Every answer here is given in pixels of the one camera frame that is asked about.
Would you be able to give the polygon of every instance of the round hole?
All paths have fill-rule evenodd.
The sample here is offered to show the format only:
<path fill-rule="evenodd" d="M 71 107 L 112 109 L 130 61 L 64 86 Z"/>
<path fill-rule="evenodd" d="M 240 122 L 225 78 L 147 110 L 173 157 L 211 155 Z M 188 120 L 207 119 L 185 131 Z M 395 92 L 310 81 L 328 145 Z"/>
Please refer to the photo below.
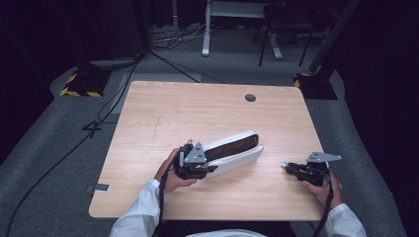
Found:
<path fill-rule="evenodd" d="M 252 94 L 247 94 L 244 98 L 246 98 L 246 101 L 248 101 L 248 102 L 256 101 L 256 97 Z"/>

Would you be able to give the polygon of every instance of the white sleeve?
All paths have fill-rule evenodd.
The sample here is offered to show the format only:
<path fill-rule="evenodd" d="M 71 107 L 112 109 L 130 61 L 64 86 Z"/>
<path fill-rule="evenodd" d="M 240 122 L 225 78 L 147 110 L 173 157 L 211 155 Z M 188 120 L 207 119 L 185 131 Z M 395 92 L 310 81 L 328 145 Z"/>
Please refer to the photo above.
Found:
<path fill-rule="evenodd" d="M 159 182 L 151 179 L 139 192 L 132 207 L 121 216 L 111 230 L 116 236 L 151 236 L 158 224 L 160 208 L 158 203 Z"/>
<path fill-rule="evenodd" d="M 363 224 L 357 215 L 342 203 L 331 209 L 326 221 L 327 236 L 367 237 Z"/>

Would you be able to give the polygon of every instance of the person's right hand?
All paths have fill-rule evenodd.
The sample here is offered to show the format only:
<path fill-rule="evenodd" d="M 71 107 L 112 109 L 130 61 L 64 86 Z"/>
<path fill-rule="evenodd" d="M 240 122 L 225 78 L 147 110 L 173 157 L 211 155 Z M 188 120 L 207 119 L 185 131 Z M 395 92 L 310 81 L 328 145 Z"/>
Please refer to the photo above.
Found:
<path fill-rule="evenodd" d="M 167 167 L 170 165 L 172 160 L 175 158 L 177 152 L 179 151 L 179 148 L 173 149 L 170 153 L 169 157 L 161 164 L 160 168 L 158 169 L 156 175 L 154 176 L 154 179 L 158 182 L 161 182 L 161 178 L 164 175 L 164 172 L 166 172 Z M 166 187 L 164 189 L 165 193 L 170 193 L 180 187 L 188 187 L 192 184 L 196 183 L 197 179 L 191 179 L 191 180 L 182 180 L 179 178 L 174 170 L 169 170 L 167 174 L 167 180 L 166 180 Z"/>
<path fill-rule="evenodd" d="M 330 209 L 333 209 L 335 206 L 343 203 L 343 200 L 342 200 L 342 195 L 340 193 L 338 180 L 333 174 L 331 178 L 332 178 L 333 199 L 332 199 L 332 202 L 330 203 Z M 329 185 L 325 187 L 317 187 L 307 181 L 303 181 L 302 184 L 305 186 L 306 189 L 308 189 L 312 194 L 314 194 L 317 197 L 317 199 L 323 204 L 324 207 L 326 206 L 327 196 L 329 195 Z"/>

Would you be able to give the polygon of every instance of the person's left hand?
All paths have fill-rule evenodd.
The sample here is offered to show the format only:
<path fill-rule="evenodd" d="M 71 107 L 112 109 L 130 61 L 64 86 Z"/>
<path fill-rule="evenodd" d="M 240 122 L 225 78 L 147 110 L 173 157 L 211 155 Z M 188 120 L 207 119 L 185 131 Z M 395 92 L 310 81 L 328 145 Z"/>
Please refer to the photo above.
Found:
<path fill-rule="evenodd" d="M 179 148 L 173 149 L 172 152 L 170 153 L 169 157 L 161 164 L 161 166 L 158 169 L 156 175 L 154 176 L 155 180 L 157 180 L 158 182 L 161 182 L 161 177 L 164 175 L 164 172 L 167 170 L 167 167 L 170 165 L 170 162 L 173 160 L 173 158 L 175 157 L 178 150 L 179 150 Z M 169 192 L 172 192 L 172 191 L 178 189 L 179 187 L 191 186 L 192 184 L 194 184 L 196 182 L 197 182 L 196 179 L 182 180 L 181 178 L 179 178 L 175 174 L 174 170 L 170 170 L 168 172 L 168 176 L 167 176 L 167 180 L 166 180 L 166 187 L 164 189 L 164 192 L 169 193 Z"/>

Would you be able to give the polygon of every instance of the table top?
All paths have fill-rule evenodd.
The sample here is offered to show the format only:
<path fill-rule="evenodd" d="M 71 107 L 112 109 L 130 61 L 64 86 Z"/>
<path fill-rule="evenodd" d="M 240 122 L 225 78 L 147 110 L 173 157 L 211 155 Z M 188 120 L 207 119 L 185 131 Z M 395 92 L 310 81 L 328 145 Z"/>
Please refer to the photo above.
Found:
<path fill-rule="evenodd" d="M 247 94 L 256 97 L 248 102 Z M 298 88 L 134 81 L 129 87 L 89 213 L 119 217 L 154 177 L 173 148 L 203 145 L 254 130 L 259 159 L 165 195 L 165 219 L 318 220 L 314 195 L 287 174 L 284 162 L 305 164 L 322 151 Z"/>

